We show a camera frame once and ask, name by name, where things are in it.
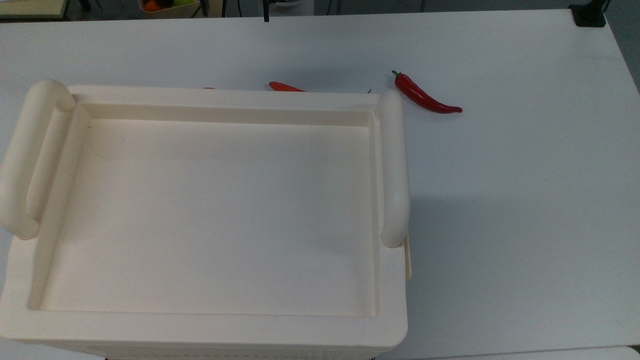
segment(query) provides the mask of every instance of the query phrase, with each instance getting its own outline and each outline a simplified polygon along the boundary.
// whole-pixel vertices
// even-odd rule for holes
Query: floor
[[[79,1],[70,0],[67,15],[71,20],[144,19],[138,0],[90,0],[93,9],[84,12]],[[337,0],[316,0],[316,15],[324,15],[331,4],[335,15]],[[565,9],[572,3],[587,0],[429,0],[425,12],[460,12],[487,10]],[[229,0],[227,16],[239,16],[238,7],[247,17],[258,16],[259,0]],[[420,0],[343,0],[341,14],[408,13],[420,11]],[[640,0],[613,0],[607,19],[627,62],[636,87],[640,88]]]

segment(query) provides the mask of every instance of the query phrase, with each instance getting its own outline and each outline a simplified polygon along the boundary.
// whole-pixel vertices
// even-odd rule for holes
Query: white tray
[[[3,336],[123,359],[404,338],[397,92],[69,91],[30,90],[0,168]]]

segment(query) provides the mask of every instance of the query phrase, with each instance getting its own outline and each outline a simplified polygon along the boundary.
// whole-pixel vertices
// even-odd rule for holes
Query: red pepper
[[[427,110],[431,110],[436,113],[450,114],[461,113],[462,108],[457,106],[449,106],[436,101],[431,96],[427,95],[423,89],[416,85],[407,75],[402,72],[398,73],[392,71],[396,75],[396,86],[398,90],[402,91],[409,99],[416,104],[422,106]]]
[[[269,86],[276,91],[297,91],[297,92],[306,92],[304,90],[300,90],[299,88],[294,88],[293,86],[289,86],[287,84],[278,83],[276,81],[272,81],[269,83]]]

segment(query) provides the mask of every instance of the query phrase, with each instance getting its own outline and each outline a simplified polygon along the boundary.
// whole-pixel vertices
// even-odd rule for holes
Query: black cable
[[[194,17],[196,17],[196,14],[200,11],[201,7],[202,7],[202,5],[198,5],[198,8],[196,9],[196,12],[193,13],[193,15],[190,17],[190,19],[193,19]]]

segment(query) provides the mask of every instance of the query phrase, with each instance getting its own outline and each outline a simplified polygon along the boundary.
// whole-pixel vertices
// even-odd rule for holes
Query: green fruit
[[[173,0],[173,5],[182,6],[195,3],[195,0]]]

